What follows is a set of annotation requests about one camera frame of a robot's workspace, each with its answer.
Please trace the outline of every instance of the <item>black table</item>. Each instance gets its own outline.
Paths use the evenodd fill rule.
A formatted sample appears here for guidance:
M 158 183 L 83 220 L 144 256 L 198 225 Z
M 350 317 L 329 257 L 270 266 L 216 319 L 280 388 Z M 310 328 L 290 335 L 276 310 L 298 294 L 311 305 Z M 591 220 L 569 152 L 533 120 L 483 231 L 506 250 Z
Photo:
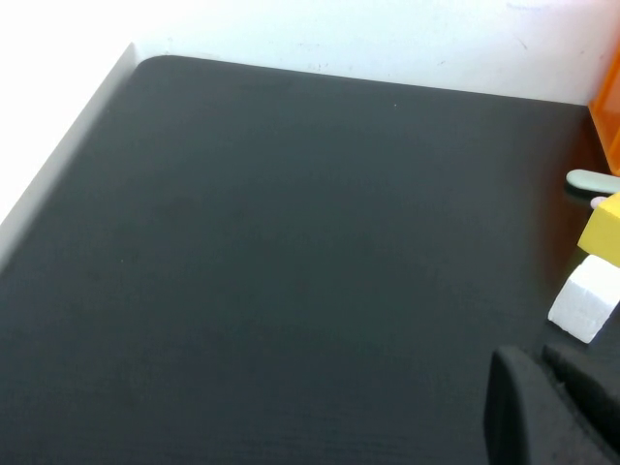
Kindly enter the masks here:
M 164 57 L 0 276 L 0 463 L 485 463 L 546 322 L 586 108 Z

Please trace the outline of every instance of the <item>light green object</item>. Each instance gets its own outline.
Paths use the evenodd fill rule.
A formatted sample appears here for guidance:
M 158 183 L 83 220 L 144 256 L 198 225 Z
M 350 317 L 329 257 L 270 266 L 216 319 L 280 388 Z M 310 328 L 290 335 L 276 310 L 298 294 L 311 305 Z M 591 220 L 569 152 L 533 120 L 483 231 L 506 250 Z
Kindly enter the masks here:
M 611 174 L 600 174 L 588 170 L 572 170 L 566 175 L 566 180 L 573 187 L 584 191 L 615 194 L 620 192 L 620 177 Z

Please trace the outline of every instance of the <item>white foam block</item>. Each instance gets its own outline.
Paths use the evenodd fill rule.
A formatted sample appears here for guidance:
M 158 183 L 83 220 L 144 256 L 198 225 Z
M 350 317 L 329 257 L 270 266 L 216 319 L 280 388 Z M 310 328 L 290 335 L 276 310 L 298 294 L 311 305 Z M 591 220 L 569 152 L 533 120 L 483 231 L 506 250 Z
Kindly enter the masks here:
M 551 306 L 548 318 L 590 343 L 620 302 L 620 268 L 589 256 L 577 267 Z

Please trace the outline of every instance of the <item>orange object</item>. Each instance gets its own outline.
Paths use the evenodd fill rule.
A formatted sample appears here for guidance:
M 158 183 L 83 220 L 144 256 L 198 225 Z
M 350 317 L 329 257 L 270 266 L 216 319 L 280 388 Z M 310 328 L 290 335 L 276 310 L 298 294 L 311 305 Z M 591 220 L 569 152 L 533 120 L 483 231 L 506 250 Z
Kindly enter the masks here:
M 599 95 L 589 105 L 612 174 L 620 176 L 620 47 Z

